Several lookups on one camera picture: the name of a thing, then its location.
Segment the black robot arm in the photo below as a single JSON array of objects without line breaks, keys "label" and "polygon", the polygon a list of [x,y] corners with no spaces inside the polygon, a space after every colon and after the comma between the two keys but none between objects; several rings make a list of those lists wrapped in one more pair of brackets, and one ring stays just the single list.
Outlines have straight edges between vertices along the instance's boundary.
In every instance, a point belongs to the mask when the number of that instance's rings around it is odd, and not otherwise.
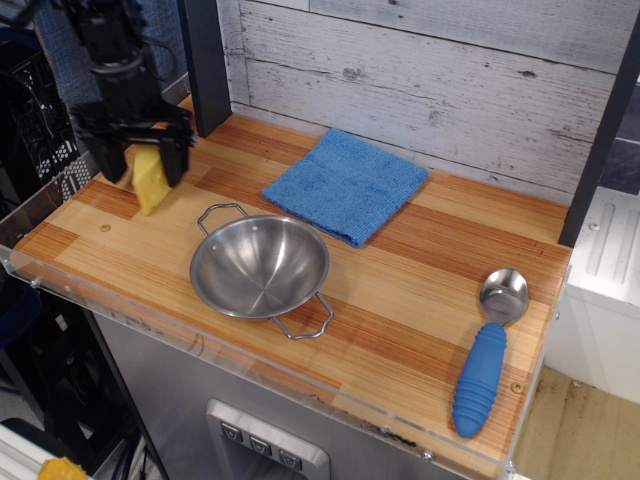
[{"label": "black robot arm", "polygon": [[124,149],[130,144],[159,148],[168,184],[177,186],[188,170],[194,144],[192,114],[162,98],[146,22],[137,1],[57,1],[101,94],[97,102],[75,105],[80,139],[103,176],[112,183],[124,175]]}]

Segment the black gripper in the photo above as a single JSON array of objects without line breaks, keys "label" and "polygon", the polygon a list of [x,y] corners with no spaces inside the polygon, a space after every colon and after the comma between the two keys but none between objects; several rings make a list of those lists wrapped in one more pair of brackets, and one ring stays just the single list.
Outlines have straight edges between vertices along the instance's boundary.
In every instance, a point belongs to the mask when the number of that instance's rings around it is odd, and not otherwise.
[{"label": "black gripper", "polygon": [[149,52],[131,52],[113,61],[88,62],[101,99],[77,104],[71,113],[77,131],[103,176],[111,183],[127,170],[124,144],[159,144],[164,173],[171,188],[189,169],[194,144],[191,114],[169,104]]}]

